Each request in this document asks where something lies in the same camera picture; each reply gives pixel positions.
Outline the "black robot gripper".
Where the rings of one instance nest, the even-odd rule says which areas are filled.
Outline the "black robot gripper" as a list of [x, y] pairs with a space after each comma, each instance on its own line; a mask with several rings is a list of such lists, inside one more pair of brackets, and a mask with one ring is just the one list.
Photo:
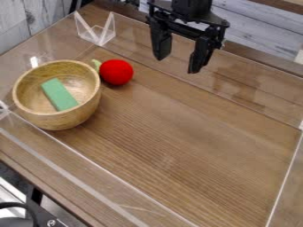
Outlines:
[[188, 73], [208, 64], [213, 49], [220, 49], [229, 22], [212, 12], [213, 0], [147, 0], [153, 57], [161, 61], [172, 50], [172, 33], [196, 40]]

